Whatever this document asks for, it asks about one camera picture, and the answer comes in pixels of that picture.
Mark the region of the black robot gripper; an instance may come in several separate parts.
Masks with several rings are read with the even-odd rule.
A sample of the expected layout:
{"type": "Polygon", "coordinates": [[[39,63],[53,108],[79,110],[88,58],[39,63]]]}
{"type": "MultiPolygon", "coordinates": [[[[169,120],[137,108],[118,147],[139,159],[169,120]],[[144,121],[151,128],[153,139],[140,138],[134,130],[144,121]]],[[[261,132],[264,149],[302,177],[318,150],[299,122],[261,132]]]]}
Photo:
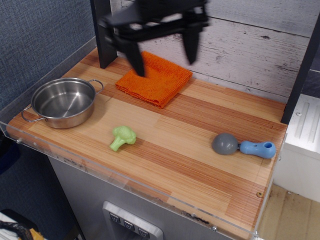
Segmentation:
{"type": "Polygon", "coordinates": [[[135,0],[124,10],[100,18],[106,39],[122,52],[140,77],[144,61],[137,43],[181,34],[187,60],[197,60],[200,33],[209,25],[206,0],[135,0]]]}

